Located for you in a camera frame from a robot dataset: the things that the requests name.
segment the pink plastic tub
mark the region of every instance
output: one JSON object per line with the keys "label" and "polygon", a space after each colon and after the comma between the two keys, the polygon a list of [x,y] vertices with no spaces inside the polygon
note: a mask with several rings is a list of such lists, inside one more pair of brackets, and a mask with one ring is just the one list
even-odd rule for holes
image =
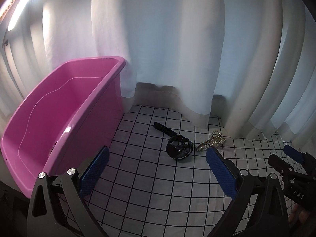
{"label": "pink plastic tub", "polygon": [[9,121],[1,151],[30,198],[38,174],[63,174],[110,146],[123,116],[121,57],[68,61],[26,97]]}

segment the blue textured pad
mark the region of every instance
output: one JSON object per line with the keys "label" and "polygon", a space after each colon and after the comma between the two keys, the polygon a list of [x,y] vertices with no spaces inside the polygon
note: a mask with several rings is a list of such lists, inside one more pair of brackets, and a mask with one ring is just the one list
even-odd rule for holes
{"label": "blue textured pad", "polygon": [[206,161],[223,189],[223,192],[234,200],[237,195],[236,179],[212,148],[207,149]]}
{"label": "blue textured pad", "polygon": [[98,179],[100,178],[105,166],[109,162],[110,152],[108,147],[104,147],[90,163],[86,171],[80,178],[79,195],[84,198],[93,191]]}
{"label": "blue textured pad", "polygon": [[299,151],[295,150],[294,148],[292,148],[289,145],[285,145],[284,146],[283,152],[287,156],[289,156],[291,159],[295,160],[297,163],[303,163],[304,162],[303,154],[300,153]]}

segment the metal bolt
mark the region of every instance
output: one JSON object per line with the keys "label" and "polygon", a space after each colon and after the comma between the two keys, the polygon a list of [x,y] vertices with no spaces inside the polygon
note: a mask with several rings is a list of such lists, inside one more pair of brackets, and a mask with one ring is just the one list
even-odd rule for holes
{"label": "metal bolt", "polygon": [[45,173],[44,173],[44,172],[42,172],[42,173],[39,174],[39,178],[40,178],[40,179],[44,178],[44,176],[45,176]]}
{"label": "metal bolt", "polygon": [[271,174],[270,174],[270,177],[271,177],[272,179],[277,179],[277,175],[274,174],[274,173],[271,173]]}
{"label": "metal bolt", "polygon": [[76,170],[74,168],[70,168],[70,169],[68,169],[67,174],[73,175],[75,172],[76,172]]}
{"label": "metal bolt", "polygon": [[248,175],[248,171],[246,169],[240,170],[241,175]]}

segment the black wristwatch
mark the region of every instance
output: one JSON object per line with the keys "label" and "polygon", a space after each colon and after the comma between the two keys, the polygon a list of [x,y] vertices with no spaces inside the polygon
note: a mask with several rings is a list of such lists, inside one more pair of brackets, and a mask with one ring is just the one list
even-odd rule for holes
{"label": "black wristwatch", "polygon": [[154,128],[171,137],[166,146],[166,151],[171,158],[175,160],[184,159],[193,151],[193,144],[188,138],[177,134],[158,122],[154,123]]}

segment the curtain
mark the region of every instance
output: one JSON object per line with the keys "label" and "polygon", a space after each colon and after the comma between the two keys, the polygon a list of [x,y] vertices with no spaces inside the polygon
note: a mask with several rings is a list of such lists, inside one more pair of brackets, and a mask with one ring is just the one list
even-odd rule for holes
{"label": "curtain", "polygon": [[0,132],[61,63],[122,56],[125,111],[168,107],[230,137],[275,131],[312,153],[316,24],[302,0],[30,0],[0,25]]}

